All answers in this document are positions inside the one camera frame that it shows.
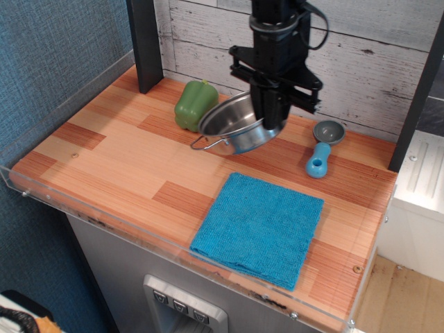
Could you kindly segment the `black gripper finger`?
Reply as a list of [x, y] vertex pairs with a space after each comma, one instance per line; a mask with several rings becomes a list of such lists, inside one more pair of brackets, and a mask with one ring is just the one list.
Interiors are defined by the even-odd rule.
[[266, 86], [257, 81], [255, 78], [249, 80], [250, 98], [255, 112], [256, 120], [264, 118], [264, 96], [267, 91]]
[[263, 126], [272, 130], [287, 117], [291, 104], [286, 95], [277, 89], [268, 89], [263, 94]]

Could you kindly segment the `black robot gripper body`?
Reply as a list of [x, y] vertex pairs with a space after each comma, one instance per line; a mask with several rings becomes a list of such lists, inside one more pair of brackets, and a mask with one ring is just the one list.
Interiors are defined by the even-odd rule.
[[310, 51], [311, 17], [322, 12], [308, 1], [252, 1], [249, 25], [253, 46], [232, 46], [231, 74], [249, 83], [251, 78], [277, 89], [291, 105], [310, 113], [318, 108], [323, 84], [306, 65]]

